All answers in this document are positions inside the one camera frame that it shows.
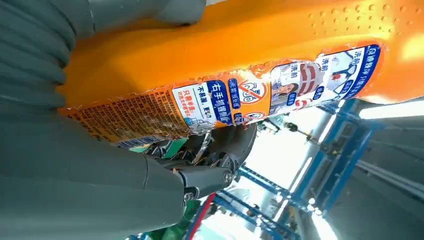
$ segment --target orange bottle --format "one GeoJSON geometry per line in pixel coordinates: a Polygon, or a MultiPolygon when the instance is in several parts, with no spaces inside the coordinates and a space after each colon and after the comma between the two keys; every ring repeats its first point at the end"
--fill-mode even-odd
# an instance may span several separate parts
{"type": "Polygon", "coordinates": [[[410,100],[424,95],[423,10],[414,0],[227,0],[190,27],[139,22],[78,43],[60,112],[131,147],[340,99],[410,100]]]}

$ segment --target green object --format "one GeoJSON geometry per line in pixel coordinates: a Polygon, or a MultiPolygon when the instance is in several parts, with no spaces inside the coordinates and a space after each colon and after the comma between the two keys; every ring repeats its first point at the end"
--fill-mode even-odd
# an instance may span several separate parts
{"type": "Polygon", "coordinates": [[[141,154],[147,148],[148,148],[148,146],[137,146],[137,147],[131,147],[129,150],[132,151],[132,152],[136,152],[136,153],[140,153],[141,154]]]}
{"type": "Polygon", "coordinates": [[[153,240],[181,240],[186,234],[192,218],[200,208],[199,200],[191,200],[187,202],[184,216],[179,223],[159,230],[151,231],[148,236],[153,240]]]}
{"type": "Polygon", "coordinates": [[[178,150],[180,150],[181,146],[184,145],[186,142],[187,142],[187,138],[181,138],[181,139],[173,141],[168,151],[166,151],[166,154],[163,156],[163,158],[164,159],[171,158],[172,156],[177,154],[178,150]]]}

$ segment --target warning symbol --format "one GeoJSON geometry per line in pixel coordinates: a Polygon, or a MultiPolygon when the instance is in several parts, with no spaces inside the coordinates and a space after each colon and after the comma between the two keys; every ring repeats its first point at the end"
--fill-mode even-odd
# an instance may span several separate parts
{"type": "Polygon", "coordinates": [[[265,113],[257,111],[245,114],[243,116],[243,122],[251,122],[254,120],[262,120],[265,118],[265,113]]]}
{"type": "Polygon", "coordinates": [[[238,84],[240,102],[242,104],[253,104],[264,98],[267,86],[263,82],[245,80],[238,84]]]}

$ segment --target metal screw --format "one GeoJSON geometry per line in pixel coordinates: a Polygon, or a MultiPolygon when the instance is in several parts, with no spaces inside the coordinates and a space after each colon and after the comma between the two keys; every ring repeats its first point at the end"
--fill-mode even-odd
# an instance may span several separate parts
{"type": "Polygon", "coordinates": [[[229,171],[224,173],[224,183],[225,184],[230,184],[233,181],[233,174],[229,171]]]}
{"type": "Polygon", "coordinates": [[[190,200],[192,200],[195,197],[195,195],[192,192],[187,192],[186,194],[184,194],[184,202],[188,202],[190,200]]]}

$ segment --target metal rod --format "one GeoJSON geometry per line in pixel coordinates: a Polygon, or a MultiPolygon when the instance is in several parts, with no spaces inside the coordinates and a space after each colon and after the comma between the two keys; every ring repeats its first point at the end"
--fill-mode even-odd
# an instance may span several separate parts
{"type": "Polygon", "coordinates": [[[291,203],[293,206],[301,209],[304,212],[310,212],[308,210],[308,203],[304,201],[301,197],[293,197],[289,190],[285,189],[284,187],[281,187],[277,185],[276,183],[266,179],[265,177],[261,176],[257,172],[251,170],[248,167],[242,166],[240,168],[241,175],[252,182],[258,184],[259,186],[263,187],[265,190],[269,191],[273,194],[280,194],[283,198],[287,199],[289,203],[291,203]]]}
{"type": "Polygon", "coordinates": [[[414,151],[424,151],[424,148],[421,148],[421,147],[414,147],[414,146],[408,146],[408,145],[402,145],[402,144],[393,144],[393,143],[387,143],[387,142],[377,141],[377,140],[370,140],[369,142],[372,144],[381,144],[381,145],[386,145],[393,148],[401,148],[401,149],[408,149],[408,150],[414,150],[414,151]]]}
{"type": "Polygon", "coordinates": [[[363,161],[358,162],[356,166],[424,200],[424,186],[420,183],[413,182],[381,167],[364,164],[363,161]]]}
{"type": "Polygon", "coordinates": [[[203,153],[205,152],[205,150],[208,148],[208,145],[211,142],[211,140],[212,140],[211,131],[208,131],[204,135],[204,139],[203,139],[203,142],[201,144],[199,152],[196,154],[196,157],[193,159],[193,165],[197,165],[200,162],[201,157],[202,157],[203,153]]]}
{"type": "Polygon", "coordinates": [[[387,126],[385,130],[401,130],[401,131],[424,131],[424,127],[398,127],[398,126],[387,126]]]}
{"type": "Polygon", "coordinates": [[[232,200],[236,201],[237,203],[239,203],[240,205],[242,205],[245,208],[248,208],[250,211],[254,212],[257,215],[261,215],[261,218],[267,220],[269,223],[274,224],[276,227],[286,231],[287,233],[296,236],[297,234],[295,232],[293,232],[292,230],[290,230],[290,228],[281,225],[275,221],[273,221],[270,217],[268,217],[267,215],[263,214],[262,212],[260,212],[258,209],[249,206],[249,204],[245,203],[244,201],[242,201],[241,199],[239,199],[238,197],[234,196],[233,194],[225,191],[225,190],[221,190],[219,191],[220,193],[223,193],[224,195],[227,195],[228,197],[230,197],[232,200]]]}
{"type": "MultiPolygon", "coordinates": [[[[244,213],[242,213],[241,211],[237,210],[235,207],[233,207],[228,201],[226,201],[225,199],[223,199],[222,197],[215,197],[215,199],[213,200],[216,204],[228,209],[229,211],[233,212],[234,214],[236,214],[237,216],[243,218],[244,220],[248,221],[249,223],[257,226],[258,224],[256,223],[255,220],[253,220],[251,217],[245,215],[244,213]]],[[[261,229],[265,230],[267,233],[269,233],[271,236],[274,237],[275,240],[282,240],[282,236],[274,231],[272,228],[269,228],[267,225],[265,225],[263,222],[258,226],[261,229]]]]}

